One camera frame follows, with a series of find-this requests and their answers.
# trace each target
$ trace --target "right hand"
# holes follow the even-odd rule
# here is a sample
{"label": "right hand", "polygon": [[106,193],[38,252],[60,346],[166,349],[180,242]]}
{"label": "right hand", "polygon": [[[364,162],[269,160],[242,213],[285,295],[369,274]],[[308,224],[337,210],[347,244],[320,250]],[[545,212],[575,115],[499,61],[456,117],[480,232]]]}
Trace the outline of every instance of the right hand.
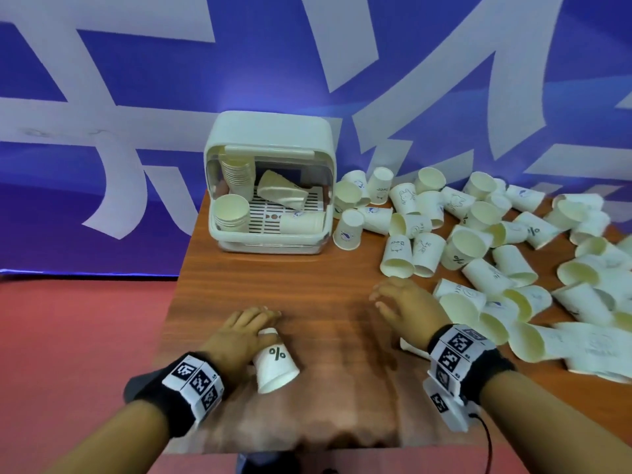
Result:
{"label": "right hand", "polygon": [[[391,300],[394,308],[380,298]],[[376,284],[368,297],[396,334],[415,348],[427,351],[432,336],[452,324],[445,310],[430,293],[410,279],[390,277]]]}

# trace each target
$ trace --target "hand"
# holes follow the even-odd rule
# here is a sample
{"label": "hand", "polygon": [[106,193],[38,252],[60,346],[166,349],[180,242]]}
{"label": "hand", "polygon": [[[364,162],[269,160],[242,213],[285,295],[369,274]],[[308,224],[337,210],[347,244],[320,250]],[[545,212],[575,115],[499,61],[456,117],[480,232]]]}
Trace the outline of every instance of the hand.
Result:
{"label": "hand", "polygon": [[265,307],[235,311],[202,345],[200,350],[217,367],[227,390],[233,390],[245,379],[246,366],[259,351],[280,343],[276,334],[257,335],[263,328],[274,325],[278,318],[280,311]]}
{"label": "hand", "polygon": [[[391,300],[395,308],[377,301],[380,297]],[[385,279],[373,287],[368,299],[377,301],[375,307],[395,333],[423,351],[439,328],[452,324],[441,304],[410,279]]]}

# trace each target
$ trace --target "dish rack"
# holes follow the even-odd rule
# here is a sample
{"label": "dish rack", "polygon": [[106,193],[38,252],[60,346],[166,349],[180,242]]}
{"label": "dish rack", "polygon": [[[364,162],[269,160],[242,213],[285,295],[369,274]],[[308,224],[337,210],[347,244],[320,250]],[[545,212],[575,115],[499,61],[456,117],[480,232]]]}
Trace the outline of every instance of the dish rack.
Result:
{"label": "dish rack", "polygon": [[[213,201],[228,193],[219,155],[254,157],[257,179],[267,169],[290,173],[309,189],[306,211],[324,211],[317,234],[281,234],[280,217],[294,210],[255,196],[250,202],[249,232],[220,230],[214,222]],[[336,155],[327,120],[315,116],[226,111],[220,113],[204,150],[210,194],[209,232],[224,251],[269,254],[317,254],[331,236],[336,180]]]}

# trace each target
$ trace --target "left hand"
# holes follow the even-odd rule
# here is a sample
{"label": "left hand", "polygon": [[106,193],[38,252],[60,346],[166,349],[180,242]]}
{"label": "left hand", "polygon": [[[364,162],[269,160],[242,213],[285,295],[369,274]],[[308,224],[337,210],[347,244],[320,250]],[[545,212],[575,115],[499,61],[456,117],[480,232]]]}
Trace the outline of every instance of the left hand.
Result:
{"label": "left hand", "polygon": [[276,334],[257,335],[274,325],[280,311],[252,307],[235,311],[200,348],[219,370],[226,389],[230,392],[245,379],[246,366],[261,350],[279,344]]}

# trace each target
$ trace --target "forearm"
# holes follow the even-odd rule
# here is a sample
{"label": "forearm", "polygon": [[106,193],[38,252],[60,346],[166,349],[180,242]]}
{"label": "forearm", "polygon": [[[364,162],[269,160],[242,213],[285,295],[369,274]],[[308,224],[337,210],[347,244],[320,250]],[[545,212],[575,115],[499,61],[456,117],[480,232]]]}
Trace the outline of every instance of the forearm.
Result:
{"label": "forearm", "polygon": [[145,401],[134,401],[59,459],[47,474],[146,473],[169,442],[164,414]]}
{"label": "forearm", "polygon": [[533,474],[616,474],[632,465],[632,448],[522,374],[495,376],[480,399]]}

